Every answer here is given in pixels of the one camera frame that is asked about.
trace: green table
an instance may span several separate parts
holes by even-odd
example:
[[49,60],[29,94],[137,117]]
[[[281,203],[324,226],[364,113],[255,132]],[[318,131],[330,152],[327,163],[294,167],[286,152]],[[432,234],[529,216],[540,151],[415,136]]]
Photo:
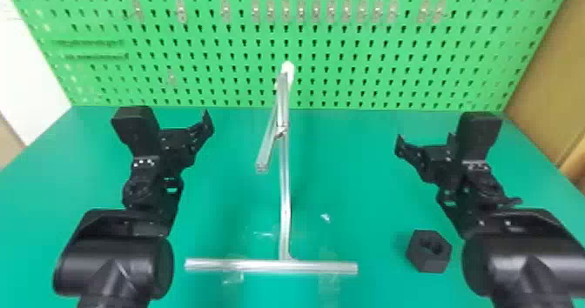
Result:
[[[1,307],[75,306],[76,298],[53,293],[52,272],[84,212],[122,207],[131,154],[110,126],[114,111],[72,109],[0,173]],[[185,127],[201,110],[155,112],[162,127]],[[462,241],[434,202],[437,188],[393,154],[398,133],[415,144],[444,143],[457,125],[452,112],[292,110],[292,254],[357,260],[359,276],[184,272],[186,257],[277,257],[277,162],[268,175],[253,167],[269,111],[210,113],[216,133],[183,174],[170,235],[173,284],[151,307],[491,307],[465,284]],[[551,210],[585,243],[582,195],[511,123],[488,161],[508,195]],[[444,274],[408,263],[413,229],[437,230],[454,245]]]

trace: hex nut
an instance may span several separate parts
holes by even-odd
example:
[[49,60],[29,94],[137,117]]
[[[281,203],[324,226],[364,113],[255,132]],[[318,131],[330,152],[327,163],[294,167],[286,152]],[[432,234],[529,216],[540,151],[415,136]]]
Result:
[[407,258],[423,273],[442,273],[451,260],[452,246],[437,231],[414,230]]

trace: green pegboard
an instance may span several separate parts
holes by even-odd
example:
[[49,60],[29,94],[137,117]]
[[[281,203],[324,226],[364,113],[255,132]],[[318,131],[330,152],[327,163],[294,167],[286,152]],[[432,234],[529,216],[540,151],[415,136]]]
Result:
[[[293,108],[502,110],[562,0],[14,0],[68,98],[81,105],[264,107],[280,64]],[[427,17],[420,11],[428,1]],[[135,10],[139,3],[140,11]]]

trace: white wall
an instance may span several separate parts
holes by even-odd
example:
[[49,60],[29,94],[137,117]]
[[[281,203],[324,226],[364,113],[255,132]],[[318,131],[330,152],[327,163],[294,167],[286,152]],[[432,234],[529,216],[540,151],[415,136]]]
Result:
[[0,114],[31,144],[71,104],[11,0],[0,0]]

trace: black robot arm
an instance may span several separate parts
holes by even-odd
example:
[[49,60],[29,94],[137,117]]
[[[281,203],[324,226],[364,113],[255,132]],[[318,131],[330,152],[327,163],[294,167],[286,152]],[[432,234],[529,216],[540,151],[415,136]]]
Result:
[[517,209],[506,196],[486,156],[501,120],[486,112],[461,115],[447,144],[418,147],[398,136],[395,154],[427,183],[466,240],[462,265],[467,284],[499,308],[573,307],[585,296],[585,250],[542,209]]
[[152,109],[120,108],[111,123],[133,159],[125,210],[85,213],[57,263],[55,292],[80,296],[78,307],[145,308],[171,285],[166,237],[183,190],[181,172],[213,134],[207,111],[185,129],[160,130]]

